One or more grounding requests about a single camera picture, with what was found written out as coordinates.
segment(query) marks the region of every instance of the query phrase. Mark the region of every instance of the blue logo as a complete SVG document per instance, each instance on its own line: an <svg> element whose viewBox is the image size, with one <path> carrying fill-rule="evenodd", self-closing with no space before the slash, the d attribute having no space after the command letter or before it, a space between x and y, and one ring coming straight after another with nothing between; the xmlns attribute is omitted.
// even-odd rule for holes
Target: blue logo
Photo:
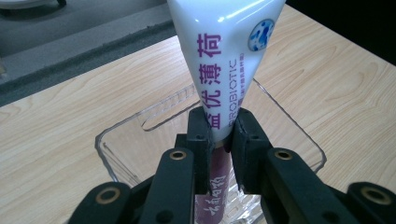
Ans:
<svg viewBox="0 0 396 224"><path fill-rule="evenodd" d="M266 49L268 41L272 32L274 31L275 23L271 20L264 20L259 22L251 31L248 47L252 51Z"/></svg>

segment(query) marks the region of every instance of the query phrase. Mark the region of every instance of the wooden table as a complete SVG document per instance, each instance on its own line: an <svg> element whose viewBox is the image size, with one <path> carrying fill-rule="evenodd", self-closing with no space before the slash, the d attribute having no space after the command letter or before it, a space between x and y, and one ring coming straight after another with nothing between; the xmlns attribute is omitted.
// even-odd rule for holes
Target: wooden table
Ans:
<svg viewBox="0 0 396 224"><path fill-rule="evenodd" d="M255 76L324 149L318 176L396 191L396 68L285 6ZM191 83L176 37L0 108L0 220L65 223L110 181L103 129Z"/></svg>

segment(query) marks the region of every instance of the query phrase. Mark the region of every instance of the toothpaste tube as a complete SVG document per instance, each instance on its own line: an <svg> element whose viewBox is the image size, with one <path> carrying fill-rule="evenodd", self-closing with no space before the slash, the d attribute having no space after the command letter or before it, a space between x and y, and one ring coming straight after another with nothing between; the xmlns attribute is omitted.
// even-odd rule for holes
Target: toothpaste tube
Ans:
<svg viewBox="0 0 396 224"><path fill-rule="evenodd" d="M212 135L212 195L196 196L195 220L219 223L227 200L229 136L285 0L168 0L177 37Z"/></svg>

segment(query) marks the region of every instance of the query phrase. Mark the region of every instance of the brass screw hole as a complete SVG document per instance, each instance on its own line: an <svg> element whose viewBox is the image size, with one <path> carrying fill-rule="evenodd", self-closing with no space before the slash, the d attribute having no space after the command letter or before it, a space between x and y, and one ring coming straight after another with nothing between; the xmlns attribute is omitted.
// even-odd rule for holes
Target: brass screw hole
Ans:
<svg viewBox="0 0 396 224"><path fill-rule="evenodd" d="M392 199L388 196L388 194L380 189L363 187L361 188L361 194L373 203L382 205L390 205L392 203Z"/></svg>
<svg viewBox="0 0 396 224"><path fill-rule="evenodd" d="M121 192L119 189L114 187L108 187L103 189L96 195L96 202L99 204L113 203L120 197L120 195Z"/></svg>
<svg viewBox="0 0 396 224"><path fill-rule="evenodd" d="M187 157L187 154L184 151L174 151L170 155L172 160L180 161Z"/></svg>
<svg viewBox="0 0 396 224"><path fill-rule="evenodd" d="M291 160L291 158L293 158L293 156L291 156L291 154L289 152L282 151L282 150L276 151L275 156L281 160L284 160L284 161L289 161L289 160Z"/></svg>

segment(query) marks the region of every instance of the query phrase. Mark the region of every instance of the transparent plastic container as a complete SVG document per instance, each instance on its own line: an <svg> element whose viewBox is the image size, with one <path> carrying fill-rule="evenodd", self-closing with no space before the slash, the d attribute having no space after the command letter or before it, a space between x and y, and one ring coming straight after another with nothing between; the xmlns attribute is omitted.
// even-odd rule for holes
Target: transparent plastic container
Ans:
<svg viewBox="0 0 396 224"><path fill-rule="evenodd" d="M190 84L100 133L95 147L113 180L133 187L154 175L161 155L173 148L178 133L186 133L189 111L199 105ZM253 113L274 147L297 152L314 172L323 167L323 150L256 80L242 107ZM222 223L265 223L260 196L238 191L233 170L230 177Z"/></svg>

